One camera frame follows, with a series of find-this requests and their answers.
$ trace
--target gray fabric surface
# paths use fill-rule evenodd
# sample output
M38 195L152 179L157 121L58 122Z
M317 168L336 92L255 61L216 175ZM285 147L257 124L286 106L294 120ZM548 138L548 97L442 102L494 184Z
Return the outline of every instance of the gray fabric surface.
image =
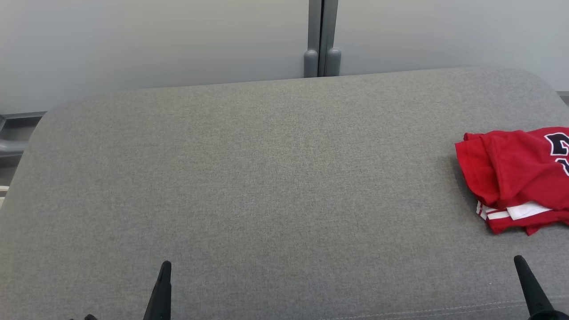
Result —
M464 132L569 125L541 79L457 68L120 92L41 120L0 211L0 318L525 319L569 311L569 228L495 236Z

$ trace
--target cushion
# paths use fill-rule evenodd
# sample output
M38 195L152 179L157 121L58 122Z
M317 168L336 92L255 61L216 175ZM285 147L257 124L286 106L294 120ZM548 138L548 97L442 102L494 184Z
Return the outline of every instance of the cushion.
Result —
M569 229L495 236L454 143L567 126L541 79L435 69L70 102L0 210L0 318L525 319L513 257L569 311Z

